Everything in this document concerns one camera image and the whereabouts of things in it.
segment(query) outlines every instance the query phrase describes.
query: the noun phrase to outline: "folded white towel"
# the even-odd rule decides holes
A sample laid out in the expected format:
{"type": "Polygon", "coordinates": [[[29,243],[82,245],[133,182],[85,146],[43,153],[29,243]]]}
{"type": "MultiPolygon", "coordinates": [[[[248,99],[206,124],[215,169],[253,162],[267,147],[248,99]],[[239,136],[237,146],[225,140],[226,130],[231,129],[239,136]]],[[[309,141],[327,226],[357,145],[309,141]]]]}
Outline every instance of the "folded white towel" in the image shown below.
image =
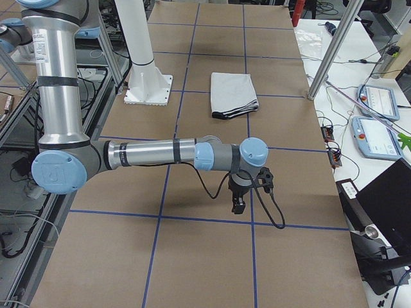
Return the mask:
{"type": "Polygon", "coordinates": [[[232,119],[258,109],[250,74],[211,74],[211,111],[216,119],[232,119]]]}

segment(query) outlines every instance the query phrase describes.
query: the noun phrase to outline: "table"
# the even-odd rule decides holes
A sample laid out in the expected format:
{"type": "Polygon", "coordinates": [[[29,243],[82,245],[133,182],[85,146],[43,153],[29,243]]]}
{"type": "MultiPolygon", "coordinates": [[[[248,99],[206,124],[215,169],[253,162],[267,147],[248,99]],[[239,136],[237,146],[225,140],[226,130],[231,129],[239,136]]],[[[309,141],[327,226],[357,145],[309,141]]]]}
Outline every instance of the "table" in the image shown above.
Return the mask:
{"type": "MultiPolygon", "coordinates": [[[[308,45],[302,40],[300,42],[300,51],[303,54],[304,69],[307,74],[314,76],[319,68],[320,61],[317,61],[315,58],[322,58],[326,52],[329,43],[331,42],[331,35],[326,31],[324,26],[319,26],[319,24],[324,24],[326,21],[311,21],[311,20],[300,20],[298,27],[295,29],[297,37],[302,35],[307,35],[311,38],[319,39],[321,41],[320,45],[308,45]]],[[[331,21],[332,23],[338,25],[338,21],[331,21]]],[[[346,62],[348,60],[357,60],[361,58],[367,58],[370,62],[376,62],[380,58],[380,55],[377,52],[372,40],[369,38],[368,34],[364,30],[360,22],[354,22],[352,28],[350,29],[338,56],[335,59],[335,62],[346,62]]],[[[343,91],[350,95],[352,98],[356,97],[356,87],[359,84],[364,83],[368,75],[370,75],[374,64],[339,64],[334,63],[331,66],[329,74],[329,81],[334,83],[337,87],[346,88],[346,87],[355,87],[344,89],[343,91]]],[[[380,87],[390,87],[394,89],[394,94],[397,100],[398,105],[400,106],[410,106],[410,103],[402,93],[397,82],[395,80],[389,79],[373,79],[370,78],[367,84],[377,85],[380,87]]],[[[353,109],[353,104],[349,102],[346,98],[343,98],[335,90],[329,89],[329,95],[332,102],[333,109],[342,114],[343,116],[349,117],[347,111],[353,109]]],[[[315,108],[318,110],[318,116],[322,116],[322,112],[326,117],[332,120],[333,124],[346,124],[346,120],[342,118],[341,115],[336,114],[331,109],[331,103],[327,98],[325,86],[321,87],[317,97],[315,98],[315,108]]],[[[411,131],[411,109],[399,109],[401,119],[396,123],[403,128],[411,131]]],[[[353,115],[361,115],[360,111],[355,108],[353,110],[353,115]]],[[[334,136],[339,145],[342,146],[342,153],[349,158],[353,159],[360,167],[360,175],[357,180],[355,180],[355,185],[359,190],[364,188],[367,184],[373,181],[378,175],[380,175],[384,170],[391,166],[394,162],[388,160],[375,160],[368,159],[362,156],[358,150],[353,132],[351,129],[351,122],[349,127],[344,134],[345,127],[335,127],[334,136]]],[[[408,162],[411,162],[411,153],[409,150],[404,151],[405,158],[408,162]]],[[[355,178],[357,173],[357,168],[355,165],[342,157],[342,167],[336,169],[334,178],[335,181],[343,180],[346,178],[355,178]]],[[[383,296],[376,296],[368,284],[364,283],[364,287],[367,293],[367,298],[369,301],[370,307],[374,307],[374,304],[377,305],[380,300],[386,300],[390,303],[394,291],[390,292],[388,299],[383,298],[383,296]]],[[[411,287],[402,286],[400,288],[399,296],[396,300],[396,307],[408,307],[411,302],[411,287]]]]}
{"type": "MultiPolygon", "coordinates": [[[[159,1],[149,28],[170,102],[119,96],[101,140],[261,137],[288,227],[255,196],[233,216],[227,186],[211,201],[187,166],[102,173],[77,194],[30,307],[367,307],[288,9],[159,1]],[[250,73],[261,110],[212,119],[213,71],[250,73]]],[[[223,176],[202,174],[211,190],[223,176]]]]}

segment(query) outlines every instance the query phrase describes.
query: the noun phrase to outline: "black band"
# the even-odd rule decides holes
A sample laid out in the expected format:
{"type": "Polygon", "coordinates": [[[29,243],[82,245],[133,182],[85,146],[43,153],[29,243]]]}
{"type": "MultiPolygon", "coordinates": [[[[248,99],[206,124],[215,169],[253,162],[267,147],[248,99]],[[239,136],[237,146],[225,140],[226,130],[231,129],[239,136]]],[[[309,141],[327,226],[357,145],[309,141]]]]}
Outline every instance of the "black band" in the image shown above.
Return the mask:
{"type": "Polygon", "coordinates": [[[110,145],[110,141],[106,141],[104,143],[103,160],[104,160],[104,164],[105,164],[105,167],[107,168],[107,170],[112,170],[112,168],[110,166],[110,161],[109,161],[109,145],[110,145]]]}
{"type": "Polygon", "coordinates": [[[101,155],[100,155],[99,151],[96,149],[95,146],[93,146],[92,144],[90,144],[90,147],[91,147],[91,148],[96,152],[96,154],[97,154],[97,157],[98,157],[98,171],[97,171],[97,172],[100,172],[100,169],[101,169],[101,155]]]}
{"type": "Polygon", "coordinates": [[[241,160],[241,154],[240,154],[240,147],[231,144],[231,173],[237,173],[240,170],[240,160],[241,160]]]}
{"type": "Polygon", "coordinates": [[[145,63],[145,64],[138,64],[138,63],[135,63],[135,62],[132,61],[133,64],[136,64],[136,65],[138,65],[138,66],[146,66],[146,65],[151,64],[151,63],[153,63],[153,62],[154,62],[154,58],[153,58],[153,60],[151,60],[150,62],[145,63]]]}
{"type": "Polygon", "coordinates": [[[21,11],[21,16],[22,18],[30,17],[30,16],[43,16],[43,17],[58,18],[64,21],[72,22],[73,24],[80,26],[80,20],[74,16],[71,16],[65,13],[60,13],[60,12],[42,10],[40,8],[31,8],[29,10],[23,10],[21,11]]]}
{"type": "Polygon", "coordinates": [[[80,24],[82,24],[87,19],[87,16],[89,16],[89,10],[90,10],[90,2],[89,0],[87,0],[86,6],[85,6],[85,13],[84,13],[83,18],[80,20],[80,24]]]}
{"type": "Polygon", "coordinates": [[[56,86],[68,86],[78,87],[78,79],[70,77],[58,77],[58,76],[38,76],[38,87],[56,87],[56,86]]]}
{"type": "Polygon", "coordinates": [[[62,143],[62,144],[45,144],[39,143],[39,148],[42,150],[66,150],[66,149],[76,149],[82,148],[84,146],[89,146],[90,140],[74,143],[62,143]]]}
{"type": "Polygon", "coordinates": [[[28,44],[30,44],[30,43],[32,43],[32,42],[33,42],[33,39],[31,38],[31,39],[28,40],[26,43],[21,43],[20,46],[25,46],[25,45],[28,45],[28,44]]]}
{"type": "Polygon", "coordinates": [[[120,151],[119,151],[119,156],[120,156],[120,162],[123,167],[130,167],[131,165],[128,163],[127,160],[127,144],[128,142],[123,142],[120,144],[120,151]]]}
{"type": "Polygon", "coordinates": [[[174,162],[176,164],[181,162],[181,153],[180,153],[180,139],[173,139],[173,154],[174,162]]]}

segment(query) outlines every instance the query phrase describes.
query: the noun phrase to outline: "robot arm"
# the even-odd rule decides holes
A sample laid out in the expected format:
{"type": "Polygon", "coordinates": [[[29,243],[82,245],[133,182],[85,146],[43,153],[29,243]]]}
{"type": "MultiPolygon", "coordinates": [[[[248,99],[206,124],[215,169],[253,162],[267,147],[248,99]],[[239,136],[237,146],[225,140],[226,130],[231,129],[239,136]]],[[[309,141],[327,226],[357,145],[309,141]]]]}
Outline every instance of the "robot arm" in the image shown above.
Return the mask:
{"type": "Polygon", "coordinates": [[[16,48],[21,55],[30,58],[33,54],[31,34],[18,18],[8,18],[0,22],[0,48],[12,53],[16,48]]]}
{"type": "Polygon", "coordinates": [[[222,144],[216,137],[91,142],[83,133],[81,122],[74,36],[81,27],[90,30],[98,26],[97,0],[17,2],[21,4],[24,23],[33,33],[42,100],[44,135],[32,165],[33,177],[41,187],[67,194],[81,188],[94,175],[120,166],[193,161],[197,169],[230,172],[233,212],[244,211],[243,195],[255,187],[268,156],[263,141],[249,138],[239,146],[222,144]]]}

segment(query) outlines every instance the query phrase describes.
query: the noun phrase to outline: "white cable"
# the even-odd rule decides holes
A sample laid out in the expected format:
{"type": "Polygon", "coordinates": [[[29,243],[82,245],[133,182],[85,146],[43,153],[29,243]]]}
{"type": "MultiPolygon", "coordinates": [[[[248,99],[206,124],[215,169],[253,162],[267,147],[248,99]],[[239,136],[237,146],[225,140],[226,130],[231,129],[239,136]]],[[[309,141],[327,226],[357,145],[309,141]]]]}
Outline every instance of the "white cable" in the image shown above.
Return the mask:
{"type": "Polygon", "coordinates": [[[29,305],[26,305],[26,304],[24,304],[24,303],[22,303],[22,302],[19,302],[18,300],[0,300],[0,303],[5,303],[5,304],[7,304],[7,303],[12,303],[12,304],[17,304],[17,305],[21,305],[21,306],[23,306],[23,307],[30,308],[29,305]]]}
{"type": "Polygon", "coordinates": [[[16,216],[31,216],[31,217],[37,218],[37,219],[39,219],[39,220],[42,220],[42,221],[44,221],[45,223],[49,223],[49,224],[52,225],[52,226],[54,227],[54,229],[56,230],[57,237],[60,237],[60,232],[58,231],[57,226],[56,226],[54,223],[52,223],[51,221],[48,221],[48,220],[46,220],[46,219],[44,219],[44,218],[41,218],[41,217],[38,217],[38,216],[36,216],[36,215],[34,215],[34,214],[18,214],[18,215],[16,215],[16,216]]]}
{"type": "Polygon", "coordinates": [[[54,223],[52,223],[51,221],[48,221],[48,220],[46,220],[46,219],[44,219],[44,218],[41,218],[41,217],[39,217],[39,216],[36,216],[36,215],[34,215],[34,214],[3,215],[3,217],[25,217],[25,216],[31,216],[31,217],[37,218],[37,219],[39,219],[39,220],[41,220],[41,221],[44,221],[45,223],[49,223],[49,224],[52,225],[52,226],[54,227],[54,229],[56,230],[57,237],[60,237],[60,232],[58,231],[58,228],[56,227],[56,225],[55,225],[54,223]]]}

